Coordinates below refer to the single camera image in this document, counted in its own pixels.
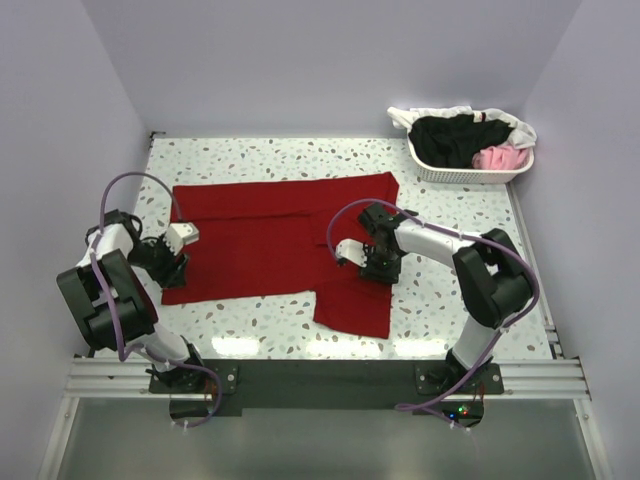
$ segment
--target red cloth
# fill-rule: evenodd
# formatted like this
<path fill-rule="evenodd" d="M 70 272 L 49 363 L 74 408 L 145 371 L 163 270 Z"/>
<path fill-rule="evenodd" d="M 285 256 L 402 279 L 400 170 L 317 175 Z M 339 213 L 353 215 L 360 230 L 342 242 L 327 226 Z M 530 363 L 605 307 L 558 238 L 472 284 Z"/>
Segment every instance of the red cloth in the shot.
<path fill-rule="evenodd" d="M 338 267 L 326 243 L 333 215 L 361 198 L 395 202 L 391 173 L 327 180 L 177 186 L 173 192 L 200 240 L 184 288 L 165 290 L 162 303 L 180 303 L 316 292 L 314 320 L 335 330 L 389 337 L 391 287 L 358 278 L 349 264 Z M 346 212 L 333 229 L 344 238 L 369 240 L 357 216 Z"/>

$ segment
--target white wall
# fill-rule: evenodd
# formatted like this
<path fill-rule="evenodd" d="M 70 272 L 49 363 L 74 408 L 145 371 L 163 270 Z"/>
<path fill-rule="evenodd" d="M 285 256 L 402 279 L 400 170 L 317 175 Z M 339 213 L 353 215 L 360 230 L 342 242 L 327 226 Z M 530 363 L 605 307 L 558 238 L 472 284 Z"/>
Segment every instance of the white wall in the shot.
<path fill-rule="evenodd" d="M 517 113 L 580 0 L 83 0 L 145 124 L 398 135 L 385 110 Z"/>
<path fill-rule="evenodd" d="M 77 0 L 0 2 L 0 477 L 35 478 L 84 342 L 56 275 L 145 129 Z M 112 205 L 131 206 L 135 186 Z"/>
<path fill-rule="evenodd" d="M 638 478 L 640 3 L 585 0 L 525 107 L 518 184 L 562 345 L 580 355 L 617 478 Z"/>

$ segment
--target laundry basket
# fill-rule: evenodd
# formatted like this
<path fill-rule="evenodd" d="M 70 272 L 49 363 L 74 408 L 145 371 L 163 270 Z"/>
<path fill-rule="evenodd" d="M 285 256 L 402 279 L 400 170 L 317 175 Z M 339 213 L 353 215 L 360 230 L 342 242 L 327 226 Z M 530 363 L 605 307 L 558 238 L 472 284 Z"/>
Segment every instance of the laundry basket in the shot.
<path fill-rule="evenodd" d="M 418 175 L 427 182 L 437 183 L 507 183 L 533 165 L 533 148 L 529 149 L 529 156 L 524 167 L 517 170 L 475 170 L 471 168 L 434 168 L 420 161 L 413 148 L 413 143 L 407 134 L 411 158 L 418 167 Z"/>

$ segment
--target purple cable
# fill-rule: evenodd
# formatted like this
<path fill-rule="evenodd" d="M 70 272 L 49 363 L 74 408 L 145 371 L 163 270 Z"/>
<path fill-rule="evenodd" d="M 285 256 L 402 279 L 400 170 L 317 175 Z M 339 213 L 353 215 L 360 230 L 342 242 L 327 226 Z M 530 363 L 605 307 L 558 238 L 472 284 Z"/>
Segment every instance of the purple cable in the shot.
<path fill-rule="evenodd" d="M 169 194 L 169 196 L 171 197 L 171 200 L 173 201 L 173 206 L 176 209 L 176 215 L 178 216 L 178 219 L 182 220 L 182 210 L 180 209 L 180 205 L 178 204 L 178 200 L 176 199 L 176 197 L 173 195 L 173 192 L 171 191 L 171 189 L 159 178 L 155 177 L 154 175 L 151 175 L 149 173 L 145 173 L 145 172 L 126 172 L 126 173 L 122 173 L 120 175 L 118 175 L 117 177 L 115 177 L 113 180 L 111 180 L 108 184 L 107 187 L 104 189 L 104 192 L 102 194 L 102 200 L 100 201 L 100 223 L 99 223 L 99 229 L 98 229 L 98 233 L 96 234 L 96 236 L 94 237 L 93 241 L 91 242 L 91 249 L 93 250 L 93 252 L 89 253 L 89 258 L 91 259 L 91 269 L 93 270 L 94 275 L 96 276 L 96 278 L 98 279 L 98 283 L 100 284 L 100 288 L 102 288 L 102 291 L 105 293 L 105 296 L 107 297 L 107 305 L 109 306 L 109 313 L 111 313 L 111 318 L 113 321 L 113 330 L 115 333 L 115 337 L 116 337 L 116 347 L 118 350 L 118 359 L 121 362 L 124 362 L 129 355 L 131 355 L 131 352 L 133 350 L 131 349 L 125 349 L 124 347 L 124 337 L 122 336 L 122 326 L 120 325 L 120 317 L 118 316 L 118 311 L 116 309 L 116 303 L 115 300 L 113 299 L 113 295 L 111 295 L 111 289 L 109 288 L 109 283 L 107 282 L 107 280 L 104 278 L 104 275 L 102 274 L 102 272 L 100 271 L 100 267 L 98 266 L 98 259 L 96 257 L 95 254 L 95 250 L 98 247 L 98 244 L 100 243 L 100 240 L 102 239 L 102 235 L 104 233 L 104 217 L 105 217 L 105 210 L 107 207 L 107 197 L 109 196 L 109 192 L 111 191 L 111 188 L 121 179 L 126 178 L 126 177 L 147 177 L 150 178 L 151 180 L 154 180 L 155 182 L 157 182 L 162 188 L 164 188 L 164 190 Z"/>
<path fill-rule="evenodd" d="M 504 245 L 501 245 L 499 243 L 496 243 L 496 242 L 494 242 L 492 240 L 489 240 L 489 239 L 486 239 L 486 238 L 476 237 L 474 235 L 467 235 L 466 233 L 459 233 L 456 230 L 449 229 L 449 228 L 446 228 L 446 227 L 441 227 L 440 225 L 434 225 L 432 223 L 422 222 L 417 217 L 411 215 L 410 213 L 408 213 L 407 211 L 399 208 L 398 206 L 394 205 L 393 203 L 387 202 L 386 200 L 380 200 L 380 199 L 377 199 L 377 198 L 363 198 L 361 200 L 356 200 L 355 202 L 351 202 L 349 205 L 343 207 L 338 213 L 336 213 L 333 216 L 333 218 L 331 219 L 331 221 L 329 222 L 329 226 L 327 227 L 327 245 L 329 247 L 329 251 L 331 252 L 331 255 L 336 260 L 338 259 L 338 256 L 336 255 L 335 249 L 333 248 L 333 244 L 331 242 L 331 232 L 333 230 L 333 226 L 336 223 L 336 221 L 347 210 L 349 210 L 351 207 L 354 207 L 356 205 L 360 205 L 362 203 L 380 203 L 380 204 L 382 204 L 382 205 L 384 205 L 386 207 L 394 209 L 396 212 L 400 213 L 401 215 L 403 215 L 407 219 L 417 223 L 418 225 L 423 226 L 424 228 L 428 228 L 430 230 L 433 230 L 433 231 L 438 232 L 438 233 L 442 233 L 444 235 L 449 235 L 450 237 L 461 238 L 462 240 L 467 240 L 467 241 L 470 241 L 470 242 L 484 243 L 485 245 L 487 245 L 487 246 L 489 246 L 491 248 L 494 248 L 496 250 L 500 250 L 501 252 L 509 255 L 511 258 L 516 260 L 520 265 L 522 265 L 522 267 L 524 268 L 525 273 L 527 275 L 527 279 L 529 280 L 529 282 L 532 285 L 533 298 L 532 298 L 531 302 L 529 302 L 529 304 L 523 310 L 521 310 L 518 314 L 516 314 L 511 320 L 505 322 L 504 325 L 502 326 L 502 328 L 509 328 L 510 326 L 512 326 L 514 323 L 516 323 L 522 317 L 524 317 L 529 312 L 531 312 L 531 310 L 533 310 L 533 308 L 538 303 L 538 300 L 540 299 L 540 284 L 538 283 L 538 279 L 536 277 L 536 274 L 533 271 L 533 269 L 529 266 L 529 264 L 527 262 L 525 262 L 524 259 L 522 259 L 522 257 L 520 257 L 520 255 L 518 255 L 516 252 L 508 249 Z M 429 401 L 426 401 L 424 403 L 419 403 L 419 404 L 399 403 L 395 407 L 396 410 L 399 410 L 401 412 L 412 412 L 412 411 L 415 411 L 415 410 L 423 410 L 423 411 L 426 411 L 427 413 L 430 413 L 432 415 L 433 415 L 433 413 L 437 413 L 437 412 L 434 412 L 433 410 L 431 410 L 429 407 L 434 406 L 435 404 L 437 404 L 437 403 L 441 402 L 442 400 L 444 400 L 445 398 L 447 398 L 449 395 L 451 395 L 451 394 L 455 393 L 456 391 L 458 391 L 458 389 L 460 387 L 462 387 L 467 382 L 467 380 L 469 380 L 473 376 L 473 374 L 476 372 L 476 370 L 478 370 L 478 368 L 480 368 L 480 366 L 484 363 L 485 357 L 493 350 L 493 347 L 496 345 L 496 343 L 498 343 L 498 340 L 500 339 L 501 336 L 502 336 L 502 332 L 497 331 L 496 335 L 493 337 L 491 342 L 489 342 L 489 345 L 487 345 L 487 348 L 485 348 L 485 350 L 478 357 L 478 360 L 476 360 L 476 362 L 467 371 L 467 373 L 458 381 L 458 383 L 456 383 L 449 390 L 447 390 L 443 394 L 441 394 L 441 395 L 439 395 L 439 396 L 437 396 L 437 397 L 435 397 L 435 398 L 433 398 L 433 399 L 431 399 Z"/>
<path fill-rule="evenodd" d="M 182 210 L 180 209 L 180 205 L 178 204 L 178 200 L 173 195 L 173 192 L 171 191 L 171 189 L 162 180 L 160 180 L 159 178 L 157 178 L 154 175 L 151 175 L 149 173 L 127 172 L 127 173 L 120 174 L 120 175 L 115 177 L 113 180 L 111 180 L 107 184 L 107 187 L 105 188 L 104 193 L 102 194 L 102 200 L 100 201 L 99 230 L 98 230 L 98 233 L 96 234 L 95 238 L 91 242 L 91 249 L 93 251 L 89 253 L 89 258 L 91 260 L 91 269 L 93 270 L 93 273 L 96 276 L 96 278 L 98 280 L 98 283 L 100 284 L 100 288 L 102 289 L 102 291 L 105 294 L 105 297 L 107 298 L 107 305 L 109 306 L 109 313 L 111 314 L 111 320 L 113 322 L 113 331 L 114 331 L 114 334 L 115 334 L 115 337 L 116 337 L 116 345 L 117 345 L 117 349 L 118 349 L 118 359 L 121 362 L 124 362 L 127 358 L 129 358 L 129 355 L 131 355 L 132 352 L 142 348 L 142 345 L 141 344 L 134 344 L 134 345 L 130 345 L 129 347 L 126 347 L 126 348 L 124 346 L 124 338 L 123 338 L 123 335 L 122 335 L 122 325 L 120 324 L 120 316 L 118 315 L 118 309 L 116 308 L 116 302 L 115 302 L 115 299 L 113 298 L 113 295 L 111 294 L 111 288 L 109 287 L 109 283 L 107 282 L 107 279 L 102 274 L 102 271 L 100 270 L 100 266 L 98 265 L 98 259 L 97 259 L 96 254 L 95 254 L 95 249 L 97 248 L 98 244 L 100 243 L 100 239 L 102 238 L 102 234 L 104 233 L 104 221 L 105 221 L 104 217 L 105 217 L 105 210 L 106 210 L 106 205 L 107 205 L 107 197 L 109 196 L 109 191 L 111 190 L 111 188 L 119 180 L 121 180 L 122 178 L 131 177 L 131 176 L 147 177 L 147 178 L 150 178 L 151 180 L 154 180 L 155 182 L 157 182 L 162 188 L 164 188 L 164 190 L 171 197 L 171 200 L 173 201 L 173 206 L 176 209 L 176 215 L 178 216 L 178 219 L 182 220 L 182 218 L 183 218 L 182 217 Z M 182 362 L 176 362 L 176 361 L 173 361 L 173 360 L 163 359 L 163 358 L 155 355 L 154 353 L 150 352 L 149 350 L 146 350 L 146 353 L 147 353 L 147 355 L 149 357 L 153 358 L 157 362 L 161 362 L 161 363 L 168 362 L 169 364 L 171 364 L 171 365 L 173 365 L 174 367 L 177 367 L 177 368 L 186 368 L 186 369 L 189 369 L 189 370 L 197 370 L 197 371 L 204 372 L 207 375 L 209 375 L 216 382 L 217 394 L 216 394 L 216 401 L 215 401 L 213 409 L 211 411 L 209 411 L 209 413 L 208 413 L 208 415 L 206 417 L 203 417 L 200 420 L 197 420 L 197 421 L 192 422 L 192 423 L 188 423 L 188 422 L 185 421 L 185 427 L 193 428 L 193 427 L 200 426 L 203 423 L 206 423 L 207 421 L 209 421 L 211 419 L 211 417 L 213 417 L 215 412 L 218 410 L 218 408 L 220 407 L 220 402 L 222 400 L 222 383 L 220 382 L 220 378 L 218 377 L 218 375 L 216 375 L 215 372 L 209 370 L 208 368 L 201 367 L 199 365 L 189 365 L 189 364 L 182 363 Z"/>
<path fill-rule="evenodd" d="M 222 382 L 220 381 L 220 377 L 213 370 L 210 370 L 206 367 L 201 367 L 200 365 L 190 365 L 188 363 L 176 362 L 174 360 L 166 360 L 166 359 L 163 359 L 162 357 L 159 357 L 155 353 L 151 352 L 149 349 L 146 349 L 146 352 L 147 352 L 147 355 L 153 358 L 156 362 L 160 362 L 160 363 L 168 362 L 170 365 L 173 365 L 176 368 L 186 368 L 187 370 L 196 370 L 198 372 L 204 372 L 207 375 L 209 375 L 209 377 L 211 377 L 214 382 L 216 382 L 216 401 L 213 404 L 213 408 L 209 410 L 209 412 L 205 417 L 202 417 L 201 419 L 196 420 L 195 422 L 190 423 L 187 420 L 185 420 L 183 423 L 183 426 L 185 428 L 195 428 L 211 420 L 211 417 L 213 417 L 215 413 L 218 411 L 218 408 L 220 408 L 220 402 L 222 401 Z"/>

